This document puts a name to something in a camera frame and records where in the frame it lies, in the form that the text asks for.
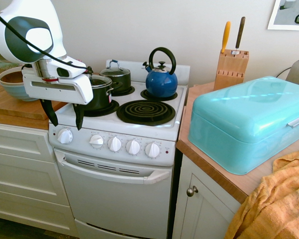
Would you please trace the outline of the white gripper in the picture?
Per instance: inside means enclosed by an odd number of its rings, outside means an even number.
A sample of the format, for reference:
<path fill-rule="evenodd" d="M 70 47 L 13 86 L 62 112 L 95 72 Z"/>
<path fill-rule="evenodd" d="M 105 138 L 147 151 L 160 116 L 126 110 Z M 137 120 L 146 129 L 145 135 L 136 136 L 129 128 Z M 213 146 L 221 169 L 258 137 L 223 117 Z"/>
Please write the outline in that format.
<path fill-rule="evenodd" d="M 78 130 L 82 128 L 84 109 L 81 105 L 86 105 L 93 99 L 93 90 L 87 76 L 79 75 L 74 79 L 60 78 L 55 83 L 47 83 L 35 75 L 24 74 L 23 82 L 26 93 L 32 98 L 40 99 L 44 112 L 54 126 L 58 125 L 58 118 L 51 100 L 73 103 L 76 127 Z"/>

